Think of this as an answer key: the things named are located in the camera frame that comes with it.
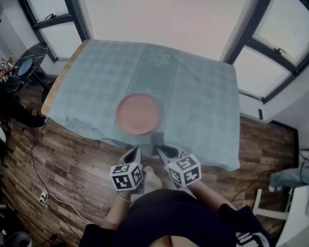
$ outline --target black round table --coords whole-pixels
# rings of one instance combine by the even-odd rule
[[[14,66],[18,66],[18,68],[13,72],[11,76],[7,78],[6,86],[7,93],[12,94],[17,92],[20,88],[24,86],[24,84],[31,78],[35,78],[44,88],[44,95],[47,96],[49,92],[48,86],[39,78],[39,76],[35,73],[45,58],[48,50],[48,45],[46,42],[40,42],[27,51],[16,61]],[[28,70],[28,72],[22,76],[19,76],[19,69],[22,64],[29,58],[32,58],[32,66]]]

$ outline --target shirt sleeve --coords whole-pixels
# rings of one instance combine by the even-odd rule
[[[227,204],[223,204],[218,214],[221,219],[230,225],[235,232],[238,233],[261,233],[272,246],[270,235],[263,229],[262,225],[253,214],[249,206],[245,206],[240,210],[234,210]]]
[[[95,224],[89,224],[86,226],[84,233],[82,235],[79,247],[105,247],[111,246],[114,230],[109,230],[107,228],[101,228]]]

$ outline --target power outlet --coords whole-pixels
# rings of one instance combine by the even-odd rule
[[[40,202],[42,204],[46,204],[47,200],[48,200],[48,193],[43,191],[40,196]]]

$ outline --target tablecloth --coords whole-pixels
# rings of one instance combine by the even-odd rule
[[[133,93],[156,98],[168,144],[205,165],[239,167],[239,100],[234,67],[180,50],[131,42],[90,40],[61,84],[49,117],[87,138],[141,147],[150,133],[132,135],[116,123],[121,100]]]

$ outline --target white power cord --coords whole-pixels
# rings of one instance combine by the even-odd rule
[[[28,189],[21,183],[21,181],[19,181],[12,173],[9,172],[8,169],[5,169],[5,170],[6,170],[12,177],[14,177],[14,179],[16,179],[16,181],[19,182],[19,183],[22,185],[22,187],[24,187],[29,193],[31,193],[32,196],[34,196],[34,197],[36,198],[37,201],[39,201],[39,199],[36,197],[36,195],[34,195],[30,190],[28,190]],[[93,222],[91,222],[91,221],[89,221],[89,220],[83,218],[83,217],[80,215],[80,213],[75,209],[75,207],[74,207],[72,204],[66,203],[66,202],[61,201],[61,200],[58,200],[58,199],[57,199],[53,194],[51,194],[51,193],[48,193],[48,194],[51,195],[51,196],[52,196],[54,199],[56,199],[57,201],[62,202],[62,203],[67,204],[67,205],[70,205],[70,206],[76,211],[76,213],[80,216],[81,219],[83,219],[83,220],[86,221],[86,222],[89,222],[89,223],[93,224]]]

